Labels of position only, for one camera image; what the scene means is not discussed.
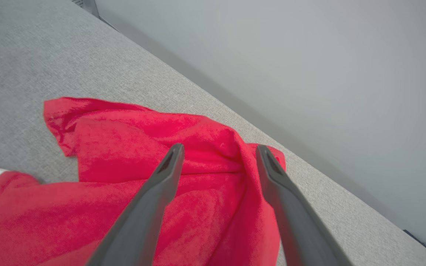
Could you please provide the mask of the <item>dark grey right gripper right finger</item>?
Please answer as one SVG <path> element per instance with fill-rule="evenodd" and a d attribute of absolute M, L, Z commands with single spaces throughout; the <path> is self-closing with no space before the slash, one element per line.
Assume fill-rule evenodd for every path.
<path fill-rule="evenodd" d="M 264 199 L 274 209 L 288 266 L 350 266 L 351 261 L 271 150 L 256 148 Z"/>

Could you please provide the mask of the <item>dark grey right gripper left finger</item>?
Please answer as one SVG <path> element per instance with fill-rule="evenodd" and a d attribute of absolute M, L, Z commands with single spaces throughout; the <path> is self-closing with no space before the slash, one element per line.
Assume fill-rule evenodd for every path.
<path fill-rule="evenodd" d="M 151 266 L 165 209 L 176 195 L 184 146 L 174 144 L 87 261 L 88 266 Z"/>

